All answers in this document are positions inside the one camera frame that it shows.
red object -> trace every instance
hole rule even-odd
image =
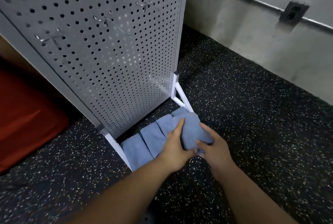
[[[57,136],[68,123],[45,95],[0,69],[0,173]]]

stack of blue towels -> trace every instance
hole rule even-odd
[[[196,148],[195,140],[197,139],[206,143],[214,142],[199,125],[200,120],[195,113],[189,113],[184,107],[178,108],[171,114],[167,114],[144,127],[139,134],[120,144],[132,171],[137,170],[161,153],[168,133],[175,129],[182,118],[185,118],[185,123],[181,133],[181,141],[185,150]]]

finger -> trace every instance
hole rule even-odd
[[[186,151],[186,155],[187,155],[188,159],[194,157],[197,153],[198,153],[198,150],[196,148]]]
[[[173,132],[176,136],[181,136],[181,130],[183,129],[184,122],[185,122],[185,118],[182,118],[181,121],[176,126],[176,128],[174,129]]]
[[[207,133],[210,134],[210,137],[213,138],[214,140],[219,140],[222,138],[214,129],[211,129],[209,126],[206,124],[203,124],[202,122],[199,123],[200,126],[202,127],[203,130],[205,130]]]
[[[208,148],[210,148],[209,145],[207,145],[206,143],[202,142],[202,141],[199,141],[199,140],[196,140],[195,141],[195,144],[200,148],[202,149],[203,151],[206,151],[208,150]]]

person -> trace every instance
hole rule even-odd
[[[69,223],[137,223],[164,180],[198,153],[197,149],[185,151],[181,147],[184,121],[168,134],[160,155],[107,189]],[[297,223],[237,167],[227,142],[207,125],[200,125],[215,142],[209,146],[197,140],[196,144],[222,185],[237,223]]]

gray pegboard panel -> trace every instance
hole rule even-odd
[[[112,136],[170,97],[181,0],[0,0],[0,10]]]

